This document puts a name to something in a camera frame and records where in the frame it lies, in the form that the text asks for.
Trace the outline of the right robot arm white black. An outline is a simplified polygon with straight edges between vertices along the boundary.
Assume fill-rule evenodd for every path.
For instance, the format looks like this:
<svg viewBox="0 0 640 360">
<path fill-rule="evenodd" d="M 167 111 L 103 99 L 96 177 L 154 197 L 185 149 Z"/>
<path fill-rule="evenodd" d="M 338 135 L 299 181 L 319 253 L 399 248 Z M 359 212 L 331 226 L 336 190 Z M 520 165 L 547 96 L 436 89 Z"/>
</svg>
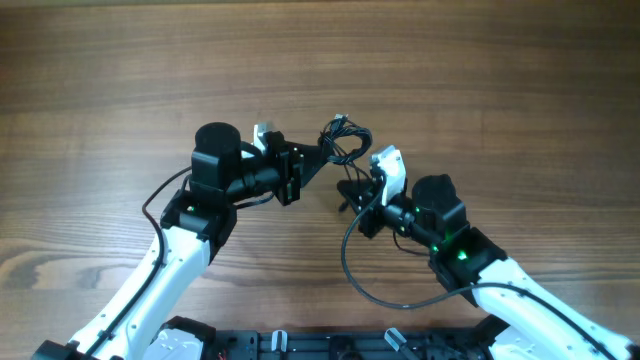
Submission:
<svg viewBox="0 0 640 360">
<path fill-rule="evenodd" d="M 389 228 L 428 250 L 447 297 L 488 313 L 476 345 L 491 359 L 636 359 L 639 346 L 589 320 L 538 285 L 466 217 L 451 178 L 426 176 L 393 190 L 381 177 L 337 185 L 368 238 Z"/>
</svg>

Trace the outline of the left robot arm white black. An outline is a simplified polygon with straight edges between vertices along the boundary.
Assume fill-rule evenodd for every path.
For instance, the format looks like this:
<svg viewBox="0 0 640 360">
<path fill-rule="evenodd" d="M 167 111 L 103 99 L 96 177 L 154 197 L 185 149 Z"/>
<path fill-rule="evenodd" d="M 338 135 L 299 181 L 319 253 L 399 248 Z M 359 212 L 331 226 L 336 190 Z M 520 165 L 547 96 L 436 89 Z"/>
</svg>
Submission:
<svg viewBox="0 0 640 360">
<path fill-rule="evenodd" d="M 184 183 L 151 222 L 156 238 L 109 303 L 65 344 L 44 341 L 36 359 L 140 359 L 186 288 L 225 245 L 242 207 L 271 193 L 287 206 L 327 163 L 330 146 L 286 140 L 258 124 L 252 142 L 228 123 L 195 134 Z"/>
</svg>

